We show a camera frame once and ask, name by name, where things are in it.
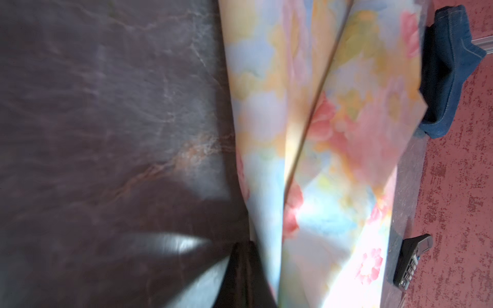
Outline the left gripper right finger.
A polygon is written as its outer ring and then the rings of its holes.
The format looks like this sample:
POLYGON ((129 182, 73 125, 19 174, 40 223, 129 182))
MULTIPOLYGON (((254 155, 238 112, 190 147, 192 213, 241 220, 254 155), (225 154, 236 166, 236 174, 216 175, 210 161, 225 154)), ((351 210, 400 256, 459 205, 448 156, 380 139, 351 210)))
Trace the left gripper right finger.
POLYGON ((264 276, 263 266, 255 242, 246 247, 246 306, 254 308, 276 308, 271 288, 264 276))

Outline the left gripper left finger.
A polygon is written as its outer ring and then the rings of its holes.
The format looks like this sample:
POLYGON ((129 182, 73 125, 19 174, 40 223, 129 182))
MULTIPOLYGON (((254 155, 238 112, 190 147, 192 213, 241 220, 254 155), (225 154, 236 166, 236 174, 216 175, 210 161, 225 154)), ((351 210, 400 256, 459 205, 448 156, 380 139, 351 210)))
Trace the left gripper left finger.
POLYGON ((233 246, 214 308, 246 307, 246 243, 233 246))

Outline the pastel floral skirt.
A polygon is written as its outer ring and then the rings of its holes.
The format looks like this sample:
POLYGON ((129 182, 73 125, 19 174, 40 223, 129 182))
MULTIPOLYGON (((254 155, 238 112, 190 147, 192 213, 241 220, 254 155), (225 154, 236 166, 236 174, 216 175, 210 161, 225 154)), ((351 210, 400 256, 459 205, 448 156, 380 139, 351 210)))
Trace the pastel floral skirt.
POLYGON ((221 1, 236 162, 279 307, 379 307, 426 111, 417 1, 221 1))

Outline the blue denim skirt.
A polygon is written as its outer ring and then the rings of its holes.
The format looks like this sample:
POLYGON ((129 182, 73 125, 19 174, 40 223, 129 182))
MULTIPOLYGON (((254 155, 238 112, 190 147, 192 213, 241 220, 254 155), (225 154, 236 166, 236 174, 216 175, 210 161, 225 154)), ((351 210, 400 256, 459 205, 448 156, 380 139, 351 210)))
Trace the blue denim skirt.
POLYGON ((445 6, 433 24, 419 29, 422 51, 420 93, 428 109, 414 136, 444 137, 456 115, 463 85, 486 57, 472 43, 466 7, 445 6))

